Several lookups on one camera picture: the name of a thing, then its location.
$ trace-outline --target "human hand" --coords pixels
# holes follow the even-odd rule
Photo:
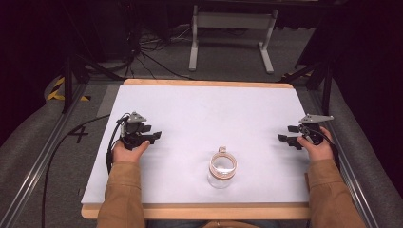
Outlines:
[[[321,126],[320,130],[325,136],[332,140],[332,136],[326,128]],[[323,142],[319,145],[314,145],[308,142],[302,136],[299,136],[297,140],[299,144],[301,144],[308,150],[309,158],[311,161],[328,160],[334,158],[332,148],[326,140],[323,140]]]
[[[150,141],[145,141],[133,150],[128,150],[122,141],[117,141],[112,150],[113,162],[139,162],[149,145]]]

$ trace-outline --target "clear glass jar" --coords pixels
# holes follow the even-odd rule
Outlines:
[[[219,152],[213,155],[209,163],[208,182],[215,188],[228,187],[237,170],[237,160],[221,146]]]

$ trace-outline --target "person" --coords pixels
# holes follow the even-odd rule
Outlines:
[[[327,129],[320,129],[332,139]],[[353,204],[349,189],[338,172],[329,143],[323,141],[320,145],[313,145],[302,137],[297,140],[308,150],[311,160],[308,182],[313,227],[365,227]],[[98,215],[99,228],[146,226],[141,202],[139,161],[148,146],[149,142],[144,142],[129,151],[122,142],[115,144],[114,163],[106,186],[106,199]],[[201,227],[205,221],[196,222],[198,225],[195,225],[195,228]]]
[[[321,127],[330,140],[330,132]],[[365,227],[358,214],[349,189],[336,167],[333,151],[327,141],[313,145],[302,137],[298,142],[308,150],[309,207],[312,227]]]

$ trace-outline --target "metal frame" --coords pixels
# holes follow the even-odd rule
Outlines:
[[[189,70],[195,71],[198,60],[198,28],[229,28],[229,29],[265,29],[267,30],[263,42],[259,42],[261,58],[268,74],[273,74],[273,65],[270,61],[267,47],[276,23],[278,10],[271,14],[248,14],[248,13],[221,13],[199,12],[198,6],[193,7],[192,22],[192,48],[190,49]]]

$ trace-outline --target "sleeve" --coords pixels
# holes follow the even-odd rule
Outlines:
[[[333,160],[311,162],[308,178],[314,228],[365,228]]]
[[[116,162],[107,181],[98,228],[144,228],[140,165]]]

